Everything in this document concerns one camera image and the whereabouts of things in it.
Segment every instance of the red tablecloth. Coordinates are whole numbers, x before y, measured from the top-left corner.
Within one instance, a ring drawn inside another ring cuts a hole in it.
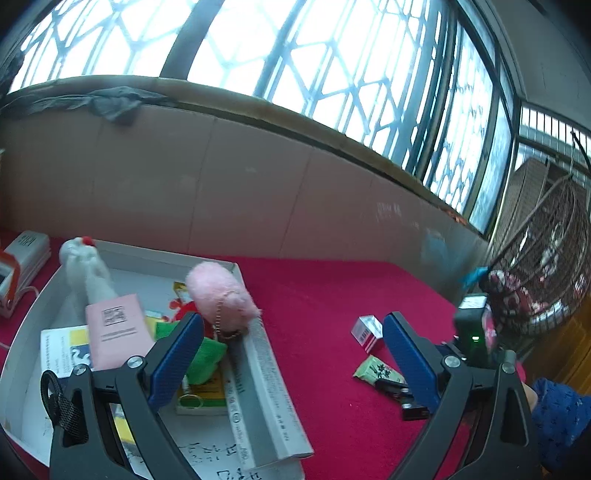
[[[6,246],[15,235],[0,233]],[[33,284],[41,289],[59,266],[60,241]],[[309,480],[382,480],[398,465],[423,426],[403,422],[400,406],[353,379],[366,358],[350,331],[360,315],[382,319],[403,313],[421,336],[451,338],[454,307],[422,282],[391,264],[232,258],[259,308],[281,373],[314,447],[303,460]],[[10,343],[33,296],[24,297],[0,326]],[[396,367],[386,348],[374,354]],[[4,364],[5,352],[0,352]],[[462,455],[461,427],[439,478],[450,475]]]

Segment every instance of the white plush toy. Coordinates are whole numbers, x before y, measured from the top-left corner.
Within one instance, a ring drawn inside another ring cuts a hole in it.
[[[92,238],[83,236],[64,242],[60,263],[66,268],[68,284],[80,308],[119,297]]]

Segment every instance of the green snack package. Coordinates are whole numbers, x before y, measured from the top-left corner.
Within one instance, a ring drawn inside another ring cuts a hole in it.
[[[389,367],[379,358],[370,355],[359,366],[353,374],[354,377],[360,378],[370,385],[374,385],[376,380],[385,378],[398,383],[406,383],[404,377],[400,375],[395,369]]]

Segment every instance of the white cardboard box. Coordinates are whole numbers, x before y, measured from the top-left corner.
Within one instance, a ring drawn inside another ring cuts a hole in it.
[[[207,260],[102,241],[97,248],[120,295],[137,293],[144,310],[170,316],[173,281],[183,281],[194,265]],[[219,263],[243,282],[237,264]],[[65,270],[59,268],[23,320],[0,377],[0,421],[7,435],[47,466],[53,428],[40,397],[40,333],[84,323]],[[171,404],[160,410],[168,431],[202,480],[251,474],[263,480],[303,480],[299,458],[313,450],[259,319],[229,353],[223,362],[229,416],[178,416]],[[130,462],[137,474],[151,478],[141,458],[131,455]]]

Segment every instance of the pink booklet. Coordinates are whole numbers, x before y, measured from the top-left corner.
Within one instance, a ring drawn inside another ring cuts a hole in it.
[[[88,305],[86,321],[95,370],[119,368],[131,356],[145,356],[154,344],[135,294]]]

